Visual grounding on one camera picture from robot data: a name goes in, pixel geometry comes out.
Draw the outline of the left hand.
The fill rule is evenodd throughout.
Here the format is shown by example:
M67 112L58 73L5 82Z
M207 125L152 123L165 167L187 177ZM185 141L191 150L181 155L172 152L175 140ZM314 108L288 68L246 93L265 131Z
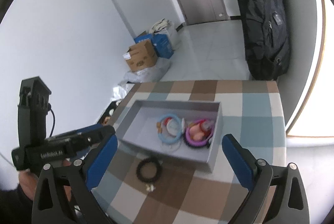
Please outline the left hand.
M62 162L62 166L70 166L71 163L68 160ZM31 200L34 200L36 193L38 177L31 173L30 170L19 171L18 174L19 184L24 192L24 194ZM66 196L68 201L71 201L71 188L69 186L64 186Z

